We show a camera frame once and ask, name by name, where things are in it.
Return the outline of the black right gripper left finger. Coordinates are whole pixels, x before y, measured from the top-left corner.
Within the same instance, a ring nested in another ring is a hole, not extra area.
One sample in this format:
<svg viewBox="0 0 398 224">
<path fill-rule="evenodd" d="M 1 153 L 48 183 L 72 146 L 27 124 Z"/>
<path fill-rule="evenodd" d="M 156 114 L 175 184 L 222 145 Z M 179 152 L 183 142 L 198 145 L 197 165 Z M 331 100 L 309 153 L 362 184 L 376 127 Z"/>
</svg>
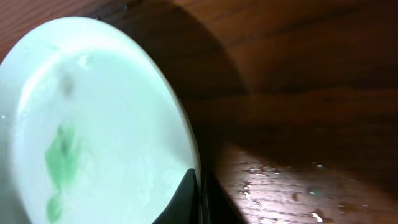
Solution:
<svg viewBox="0 0 398 224">
<path fill-rule="evenodd" d="M 172 199 L 153 224 L 196 224 L 197 179 L 195 170 L 186 171 Z"/>
</svg>

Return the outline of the mint plate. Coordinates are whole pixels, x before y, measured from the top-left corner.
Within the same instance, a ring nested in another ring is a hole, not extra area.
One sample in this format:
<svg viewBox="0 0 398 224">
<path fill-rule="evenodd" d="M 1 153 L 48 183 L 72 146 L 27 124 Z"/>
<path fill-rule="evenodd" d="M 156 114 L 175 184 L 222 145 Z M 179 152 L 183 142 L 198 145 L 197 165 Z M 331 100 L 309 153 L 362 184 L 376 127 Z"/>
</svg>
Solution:
<svg viewBox="0 0 398 224">
<path fill-rule="evenodd" d="M 1 63 L 1 222 L 153 223 L 200 163 L 149 55 L 95 19 L 46 22 Z"/>
</svg>

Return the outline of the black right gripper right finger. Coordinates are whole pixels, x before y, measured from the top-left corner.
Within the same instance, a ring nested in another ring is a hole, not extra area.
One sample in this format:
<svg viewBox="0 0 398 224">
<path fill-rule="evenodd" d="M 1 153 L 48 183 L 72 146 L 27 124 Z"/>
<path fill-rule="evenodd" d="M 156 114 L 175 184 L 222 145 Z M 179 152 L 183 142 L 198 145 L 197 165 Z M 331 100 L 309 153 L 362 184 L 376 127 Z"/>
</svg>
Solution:
<svg viewBox="0 0 398 224">
<path fill-rule="evenodd" d="M 205 224 L 245 224 L 236 204 L 212 173 L 207 173 L 203 179 L 203 222 Z"/>
</svg>

